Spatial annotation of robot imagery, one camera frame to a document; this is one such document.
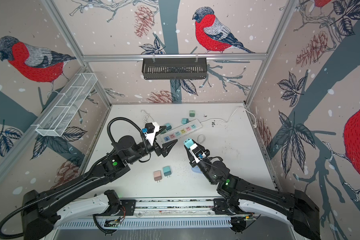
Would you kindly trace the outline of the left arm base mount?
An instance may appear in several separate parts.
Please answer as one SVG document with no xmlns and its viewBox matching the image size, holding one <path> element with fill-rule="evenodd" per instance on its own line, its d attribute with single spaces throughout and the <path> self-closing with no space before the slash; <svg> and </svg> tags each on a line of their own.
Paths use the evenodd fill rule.
<svg viewBox="0 0 360 240">
<path fill-rule="evenodd" d="M 137 200 L 124 199 L 121 200 L 115 190 L 107 190 L 104 192 L 107 197 L 107 207 L 101 213 L 95 216 L 133 216 L 136 208 Z"/>
</svg>

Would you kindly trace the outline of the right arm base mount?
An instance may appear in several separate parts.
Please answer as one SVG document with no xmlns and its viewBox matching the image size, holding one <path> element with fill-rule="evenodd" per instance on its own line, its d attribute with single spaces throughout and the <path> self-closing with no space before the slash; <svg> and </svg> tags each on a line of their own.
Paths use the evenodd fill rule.
<svg viewBox="0 0 360 240">
<path fill-rule="evenodd" d="M 215 198 L 213 199 L 214 207 L 213 212 L 216 215 L 242 215 L 246 212 L 239 207 L 239 200 L 237 198 Z"/>
</svg>

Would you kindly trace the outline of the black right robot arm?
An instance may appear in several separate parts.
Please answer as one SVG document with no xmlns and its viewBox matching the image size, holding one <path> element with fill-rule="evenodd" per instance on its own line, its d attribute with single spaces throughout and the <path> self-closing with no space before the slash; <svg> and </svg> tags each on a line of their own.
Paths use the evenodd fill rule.
<svg viewBox="0 0 360 240">
<path fill-rule="evenodd" d="M 210 151 L 192 139 L 184 141 L 192 167 L 198 167 L 211 185 L 223 197 L 213 211 L 221 215 L 255 213 L 267 216 L 291 227 L 299 235 L 319 240 L 319 207 L 302 191 L 278 192 L 252 184 L 234 176 L 221 157 L 211 157 Z"/>
</svg>

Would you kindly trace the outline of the blue square socket cube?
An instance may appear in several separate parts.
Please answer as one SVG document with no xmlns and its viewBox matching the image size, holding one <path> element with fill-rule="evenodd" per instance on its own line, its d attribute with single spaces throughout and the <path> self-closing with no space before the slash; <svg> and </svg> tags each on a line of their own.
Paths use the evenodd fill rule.
<svg viewBox="0 0 360 240">
<path fill-rule="evenodd" d="M 201 173 L 202 173 L 201 170 L 200 170 L 197 166 L 192 167 L 191 169 L 192 169 L 192 171 L 193 171 L 194 173 L 198 173 L 198 174 L 201 174 Z"/>
</svg>

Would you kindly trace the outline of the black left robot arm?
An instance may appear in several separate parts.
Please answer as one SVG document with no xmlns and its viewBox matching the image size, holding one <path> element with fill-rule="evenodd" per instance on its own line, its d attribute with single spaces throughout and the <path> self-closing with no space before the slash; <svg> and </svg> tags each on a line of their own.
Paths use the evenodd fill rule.
<svg viewBox="0 0 360 240">
<path fill-rule="evenodd" d="M 132 136 L 123 136 L 115 141 L 111 127 L 116 121 L 131 124 L 138 130 L 142 142 L 137 144 Z M 157 123 L 147 123 L 141 129 L 132 120 L 124 117 L 110 120 L 107 125 L 107 134 L 113 150 L 97 160 L 86 173 L 63 185 L 41 193 L 37 191 L 26 193 L 23 197 L 23 205 L 0 221 L 0 239 L 42 239 L 54 229 L 59 220 L 63 219 L 58 211 L 66 205 L 96 188 L 122 177 L 130 170 L 130 165 L 140 162 L 143 157 L 150 156 L 152 152 L 157 156 L 166 157 L 177 143 L 177 139 L 160 146 L 156 138 L 165 128 Z M 23 231 L 13 235 L 5 234 L 2 231 L 3 226 L 17 214 L 21 214 Z"/>
</svg>

